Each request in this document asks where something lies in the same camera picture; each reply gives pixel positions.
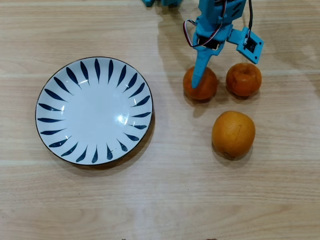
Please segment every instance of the blue leaf pattern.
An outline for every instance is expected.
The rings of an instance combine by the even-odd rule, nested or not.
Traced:
[[[96,76],[98,77],[98,83],[99,83],[101,72],[100,72],[100,65],[99,65],[98,59],[95,59],[94,61],[94,68],[95,68]]]
[[[145,129],[147,127],[146,125],[129,125],[129,126],[134,127],[136,129],[140,129],[140,130]]]
[[[110,151],[109,147],[108,147],[108,144],[106,145],[106,151],[107,151],[107,155],[106,155],[106,158],[108,160],[111,160],[114,156],[112,154],[112,152]]]
[[[66,88],[66,86],[63,84],[63,82],[60,81],[59,78],[54,77],[53,79],[55,80],[56,84],[59,85],[60,88],[62,88],[63,90],[65,90],[66,92],[70,93],[70,94],[73,96],[73,94],[72,94],[71,92],[69,92],[69,90],[68,90],[68,89]]]
[[[66,100],[63,100],[61,97],[59,97],[57,94],[55,94],[53,91],[50,91],[49,89],[44,89],[45,90],[45,92],[50,96],[50,97],[52,97],[52,98],[54,98],[54,99],[57,99],[57,100],[60,100],[60,101],[64,101],[64,102],[66,102]]]
[[[52,143],[52,144],[49,145],[49,147],[50,147],[50,148],[58,148],[58,147],[61,147],[63,144],[65,144],[66,141],[68,141],[69,138],[71,138],[71,136],[68,137],[68,138],[65,139],[65,140]]]
[[[92,163],[94,164],[96,161],[98,161],[98,146],[96,146],[95,154],[92,158]]]
[[[66,67],[66,73],[68,74],[69,78],[70,78],[75,84],[77,84],[80,89],[82,89],[81,86],[80,86],[80,84],[79,84],[79,82],[78,82],[78,79],[77,79],[76,75],[74,74],[74,72],[73,72],[70,68]]]
[[[53,135],[53,134],[56,134],[56,133],[58,133],[58,132],[60,132],[62,130],[65,130],[65,129],[66,128],[60,129],[60,130],[55,130],[55,131],[43,131],[43,132],[41,132],[41,134],[43,134],[43,135]]]
[[[138,107],[138,106],[142,106],[144,104],[146,104],[149,100],[150,96],[146,96],[143,100],[141,100],[140,102],[138,102],[136,105],[132,106],[132,107]]]
[[[108,78],[108,84],[109,84],[109,81],[111,79],[111,76],[112,76],[112,73],[114,72],[114,63],[112,60],[110,60],[109,62],[109,78]]]
[[[127,91],[128,89],[132,88],[133,85],[135,85],[135,83],[137,81],[137,77],[138,77],[138,73],[135,73],[135,75],[133,75],[133,77],[131,78],[131,80],[130,80],[128,86],[126,87],[126,89],[124,90],[124,92]]]
[[[56,123],[63,121],[64,119],[52,119],[52,118],[38,118],[39,121],[44,122],[44,123]]]
[[[121,146],[122,151],[127,152],[127,151],[128,151],[128,148],[127,148],[125,145],[123,145],[119,140],[118,140],[118,142],[120,143],[120,146]]]
[[[121,74],[120,74],[118,85],[116,87],[118,87],[120,85],[120,83],[124,80],[124,78],[126,77],[126,73],[127,73],[127,65],[124,65],[124,67],[122,68]]]
[[[135,91],[135,93],[132,94],[129,98],[132,98],[132,97],[134,97],[135,95],[138,95],[139,93],[141,93],[141,92],[143,91],[144,87],[145,87],[145,83],[142,83],[142,84],[140,85],[140,87],[138,88],[138,90]]]
[[[136,136],[132,136],[132,135],[129,135],[129,134],[126,134],[125,133],[125,135],[127,135],[127,137],[129,138],[129,139],[131,139],[132,141],[139,141],[139,138],[138,137],[136,137]]]
[[[90,86],[89,73],[88,73],[88,70],[86,68],[86,65],[82,61],[80,61],[80,67],[81,67],[81,71],[83,73],[84,78],[88,81],[88,84]]]
[[[68,156],[68,155],[72,154],[73,151],[76,149],[77,145],[78,145],[78,142],[69,151],[66,151],[64,154],[62,154],[61,157]]]
[[[49,105],[47,105],[47,104],[39,103],[39,105],[40,105],[41,107],[43,107],[44,109],[49,110],[49,111],[62,112],[62,110],[53,108],[52,106],[49,106]]]
[[[149,112],[146,112],[146,113],[143,113],[143,114],[139,114],[139,115],[135,115],[135,116],[132,116],[132,117],[133,118],[144,118],[144,117],[146,117],[146,116],[148,116],[150,114],[151,114],[151,112],[149,111]]]
[[[81,162],[83,159],[85,159],[86,154],[87,154],[87,148],[88,148],[88,146],[86,146],[86,148],[85,148],[84,152],[82,153],[82,155],[76,160],[77,163]]]

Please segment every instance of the orange fruit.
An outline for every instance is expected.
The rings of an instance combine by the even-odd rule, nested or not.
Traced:
[[[254,122],[237,111],[220,115],[212,128],[212,143],[217,152],[239,157],[249,152],[256,136]]]
[[[251,63],[238,63],[226,75],[228,90],[241,97],[248,97],[258,91],[261,83],[260,70]]]
[[[195,67],[190,68],[183,77],[183,89],[185,94],[194,100],[208,100],[217,93],[218,80],[215,73],[206,68],[201,82],[196,88],[192,88],[192,76]]]

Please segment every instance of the plate rim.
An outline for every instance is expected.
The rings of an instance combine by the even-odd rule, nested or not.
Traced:
[[[42,139],[40,133],[39,133],[39,129],[38,129],[38,125],[37,125],[37,108],[38,108],[38,104],[39,104],[39,98],[40,98],[40,95],[41,93],[43,92],[44,88],[46,87],[46,85],[48,84],[48,82],[50,81],[50,79],[52,79],[54,77],[54,75],[56,75],[58,72],[60,72],[62,69],[66,68],[67,66],[75,63],[75,62],[78,62],[78,61],[81,61],[81,60],[85,60],[85,59],[94,59],[94,58],[102,58],[102,59],[111,59],[111,60],[117,60],[119,62],[122,62],[128,66],[130,66],[131,68],[133,68],[138,74],[140,74],[140,76],[143,78],[143,80],[145,81],[148,89],[149,89],[149,92],[150,92],[150,95],[151,95],[151,107],[152,107],[152,110],[151,110],[151,117],[150,117],[150,121],[148,123],[148,126],[147,126],[147,130],[145,131],[145,133],[143,134],[143,136],[140,138],[139,142],[129,151],[127,151],[124,155],[116,158],[116,159],[113,159],[111,161],[107,161],[107,162],[103,162],[103,163],[98,163],[98,164],[83,164],[83,163],[78,163],[78,162],[72,162],[72,161],[68,161],[66,159],[63,159],[62,157],[60,157],[59,155],[57,155],[56,153],[54,153],[44,142],[44,140]],[[58,71],[56,71],[49,79],[48,81],[46,81],[46,83],[44,84],[43,88],[41,89],[40,93],[39,93],[39,96],[36,100],[36,104],[35,104],[35,111],[34,111],[34,121],[35,121],[35,128],[36,128],[36,131],[38,133],[38,136],[39,138],[41,139],[43,145],[52,153],[54,154],[56,157],[58,157],[59,159],[62,159],[63,161],[67,162],[67,163],[70,163],[70,164],[74,164],[74,165],[79,165],[79,166],[99,166],[99,165],[103,165],[103,164],[108,164],[108,163],[112,163],[114,161],[117,161],[123,157],[125,157],[126,155],[128,155],[130,152],[132,152],[141,142],[142,140],[145,138],[145,136],[147,135],[147,132],[149,131],[149,128],[150,128],[150,125],[151,125],[151,122],[154,118],[154,97],[152,95],[152,92],[151,92],[151,89],[149,87],[149,84],[148,82],[146,81],[146,79],[144,78],[144,76],[136,69],[134,68],[133,66],[131,66],[130,64],[122,61],[122,60],[119,60],[117,58],[114,58],[114,57],[108,57],[108,56],[89,56],[89,57],[84,57],[84,58],[80,58],[78,60],[75,60],[75,61],[72,61],[70,63],[68,63],[67,65],[61,67]]]

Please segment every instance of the plate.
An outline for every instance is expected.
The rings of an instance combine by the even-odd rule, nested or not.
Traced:
[[[43,87],[35,123],[45,146],[80,165],[119,159],[147,133],[153,98],[143,76],[127,63],[89,57],[68,64]]]

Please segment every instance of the wooden table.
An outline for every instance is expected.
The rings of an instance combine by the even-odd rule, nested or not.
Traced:
[[[1,0],[0,239],[320,240],[320,2],[253,8],[265,41],[260,93],[227,93],[228,69],[246,60],[226,44],[209,64],[216,97],[193,104],[182,79],[196,51],[182,23],[200,14],[197,0],[170,10],[140,0]],[[55,157],[35,126],[47,80],[90,56],[134,66],[155,108],[135,151],[94,168]],[[238,161],[212,151],[212,126],[228,110],[256,123],[254,147]]]

